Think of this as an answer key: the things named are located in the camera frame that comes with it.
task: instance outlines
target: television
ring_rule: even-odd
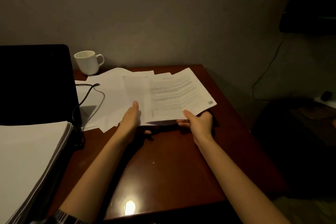
[[[284,33],[336,33],[336,0],[289,0],[279,28]]]

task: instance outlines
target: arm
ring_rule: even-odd
[[[177,120],[191,129],[194,141],[208,163],[227,199],[244,224],[289,224],[265,194],[241,171],[211,135],[212,115],[200,117],[183,111],[188,120]]]
[[[135,101],[125,113],[115,134],[72,189],[60,210],[86,223],[96,220],[120,158],[134,138],[138,110],[139,105]]]

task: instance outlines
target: wall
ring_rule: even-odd
[[[63,43],[71,55],[102,53],[105,68],[201,63],[251,121],[264,105],[251,86],[283,38],[287,1],[0,0],[0,44]],[[335,90],[334,43],[334,36],[288,35],[256,96]]]

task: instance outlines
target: white mug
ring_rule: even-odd
[[[99,67],[104,63],[104,57],[102,54],[96,55],[93,51],[77,52],[74,55],[79,69],[83,74],[93,75],[98,72]],[[103,61],[98,63],[98,57],[101,57]]]

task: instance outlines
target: wooden desk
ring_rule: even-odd
[[[202,65],[129,68],[130,71],[154,70],[155,74],[177,73],[190,67],[218,103],[211,108],[218,126],[216,142],[266,194],[283,194],[288,187],[274,164],[220,91]],[[76,80],[85,80],[74,71]],[[53,214],[70,193],[82,174],[113,135],[99,129],[84,132],[86,145],[73,154],[49,209]],[[158,133],[145,140],[124,169],[108,206],[105,219],[124,215],[125,204],[133,201],[135,214],[167,211],[224,201],[225,195],[204,161],[191,133],[180,130]]]

